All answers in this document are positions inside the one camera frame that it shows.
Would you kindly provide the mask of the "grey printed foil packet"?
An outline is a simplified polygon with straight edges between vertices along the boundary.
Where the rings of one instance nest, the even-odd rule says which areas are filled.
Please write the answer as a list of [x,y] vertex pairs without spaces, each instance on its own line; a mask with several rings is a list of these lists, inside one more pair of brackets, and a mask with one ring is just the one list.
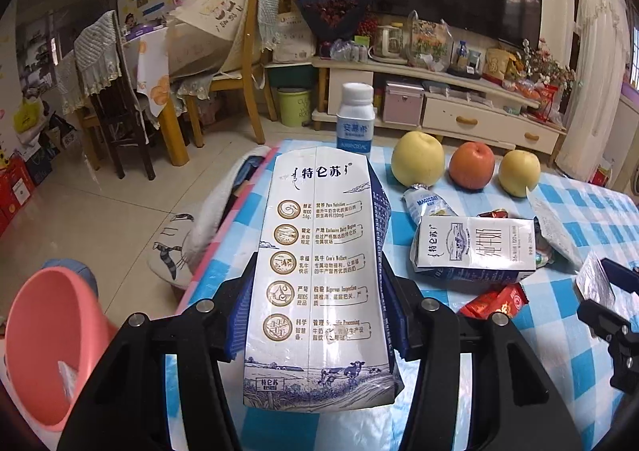
[[549,203],[532,190],[526,192],[538,223],[540,233],[554,251],[561,254],[576,270],[583,266],[584,260],[578,251],[573,237],[564,227],[558,214]]

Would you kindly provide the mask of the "red Tehtarik snack bag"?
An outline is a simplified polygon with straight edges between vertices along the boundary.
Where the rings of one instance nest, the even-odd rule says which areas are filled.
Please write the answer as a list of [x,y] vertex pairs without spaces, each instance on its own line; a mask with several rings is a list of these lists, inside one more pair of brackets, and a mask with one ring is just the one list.
[[513,319],[527,304],[528,297],[522,286],[513,283],[488,290],[460,308],[459,313],[473,319],[487,319],[494,312],[502,312]]

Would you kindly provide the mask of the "white blue milk carton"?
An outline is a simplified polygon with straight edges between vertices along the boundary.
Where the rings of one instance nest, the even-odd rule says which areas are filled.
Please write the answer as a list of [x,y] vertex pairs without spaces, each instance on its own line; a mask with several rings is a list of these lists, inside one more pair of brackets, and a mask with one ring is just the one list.
[[536,271],[531,219],[425,216],[409,251],[417,272],[441,280],[514,283]]

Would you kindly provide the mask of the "milk carton with circles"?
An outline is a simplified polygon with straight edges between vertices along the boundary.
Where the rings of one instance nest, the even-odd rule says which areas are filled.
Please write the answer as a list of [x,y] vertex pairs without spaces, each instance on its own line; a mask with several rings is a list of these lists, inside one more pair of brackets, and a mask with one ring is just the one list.
[[355,410],[400,393],[382,294],[390,216],[365,156],[318,146],[276,158],[248,312],[247,407]]

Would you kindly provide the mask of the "small red candy wrapper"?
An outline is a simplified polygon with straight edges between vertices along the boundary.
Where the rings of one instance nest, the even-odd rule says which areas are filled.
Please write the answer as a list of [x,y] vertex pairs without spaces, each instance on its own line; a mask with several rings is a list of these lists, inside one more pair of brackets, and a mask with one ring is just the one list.
[[505,209],[495,209],[480,213],[479,217],[484,217],[485,219],[509,219],[509,213]]

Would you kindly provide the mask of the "blue cartoon snack bag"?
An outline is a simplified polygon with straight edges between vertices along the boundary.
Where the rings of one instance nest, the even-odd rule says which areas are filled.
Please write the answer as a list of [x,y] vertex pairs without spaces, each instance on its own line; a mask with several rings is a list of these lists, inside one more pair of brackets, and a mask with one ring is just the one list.
[[592,300],[613,309],[615,295],[607,274],[595,252],[589,252],[576,276],[576,287],[583,300]]

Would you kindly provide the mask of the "small yellow apple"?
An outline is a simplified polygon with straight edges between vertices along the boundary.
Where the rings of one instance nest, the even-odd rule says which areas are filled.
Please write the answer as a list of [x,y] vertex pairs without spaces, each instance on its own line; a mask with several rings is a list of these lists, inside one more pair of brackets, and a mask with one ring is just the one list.
[[532,152],[514,149],[499,164],[498,182],[512,197],[525,198],[540,181],[540,160]]

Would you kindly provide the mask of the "cat pattern slipper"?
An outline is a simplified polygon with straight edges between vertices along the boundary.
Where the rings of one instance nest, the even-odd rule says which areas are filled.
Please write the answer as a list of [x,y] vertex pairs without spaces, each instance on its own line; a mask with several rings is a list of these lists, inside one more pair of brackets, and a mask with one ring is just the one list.
[[194,223],[192,212],[171,213],[147,254],[149,269],[175,289],[186,290],[193,277],[185,248]]

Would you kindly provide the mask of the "red apple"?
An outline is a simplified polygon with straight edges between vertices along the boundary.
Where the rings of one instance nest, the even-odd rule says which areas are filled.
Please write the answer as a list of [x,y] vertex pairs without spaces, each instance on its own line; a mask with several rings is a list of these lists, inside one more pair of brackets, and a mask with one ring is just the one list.
[[494,168],[495,156],[492,149],[479,141],[467,141],[450,158],[448,174],[462,188],[481,190],[493,178]]

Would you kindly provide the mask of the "large yellow apple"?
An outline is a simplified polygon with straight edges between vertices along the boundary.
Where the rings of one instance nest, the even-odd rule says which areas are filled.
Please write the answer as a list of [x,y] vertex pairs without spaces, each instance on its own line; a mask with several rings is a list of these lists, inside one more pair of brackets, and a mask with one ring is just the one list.
[[393,149],[391,170],[395,179],[406,187],[434,185],[445,171],[442,144],[420,131],[404,134]]

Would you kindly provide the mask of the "white lace curtain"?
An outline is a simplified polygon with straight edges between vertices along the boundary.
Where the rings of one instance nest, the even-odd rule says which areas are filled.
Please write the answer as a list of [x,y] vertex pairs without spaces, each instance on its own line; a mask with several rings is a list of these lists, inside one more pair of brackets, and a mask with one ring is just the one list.
[[581,39],[577,86],[556,164],[569,177],[587,182],[607,146],[630,56],[626,1],[579,0],[576,25]]

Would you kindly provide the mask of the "white yogurt drink bottle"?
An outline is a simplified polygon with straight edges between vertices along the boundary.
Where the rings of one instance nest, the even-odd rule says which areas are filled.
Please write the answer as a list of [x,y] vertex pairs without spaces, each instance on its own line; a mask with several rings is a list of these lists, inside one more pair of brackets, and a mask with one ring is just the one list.
[[336,127],[339,149],[369,156],[376,120],[373,100],[374,89],[370,85],[344,83]]

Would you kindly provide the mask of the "green waste bin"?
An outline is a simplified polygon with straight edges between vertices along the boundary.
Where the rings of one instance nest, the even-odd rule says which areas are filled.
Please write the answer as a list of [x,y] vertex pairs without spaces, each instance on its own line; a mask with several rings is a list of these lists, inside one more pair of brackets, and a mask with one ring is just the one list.
[[304,126],[311,122],[311,91],[301,87],[280,87],[277,90],[280,121],[284,126]]

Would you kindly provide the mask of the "dark wrapped flower bouquet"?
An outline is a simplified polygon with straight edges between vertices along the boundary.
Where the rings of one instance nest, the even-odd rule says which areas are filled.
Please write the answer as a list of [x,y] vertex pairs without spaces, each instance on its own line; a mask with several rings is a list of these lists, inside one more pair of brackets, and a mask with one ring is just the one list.
[[321,50],[336,40],[350,40],[371,7],[371,0],[295,0]]

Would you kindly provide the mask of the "wooden dining chair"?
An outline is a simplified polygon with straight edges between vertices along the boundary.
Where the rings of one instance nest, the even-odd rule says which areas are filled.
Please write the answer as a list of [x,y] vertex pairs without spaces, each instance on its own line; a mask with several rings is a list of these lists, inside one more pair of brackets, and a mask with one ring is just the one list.
[[242,93],[256,143],[265,143],[254,92],[268,85],[264,57],[277,43],[277,8],[278,0],[183,0],[170,12],[169,75],[198,147],[198,104],[228,91]]

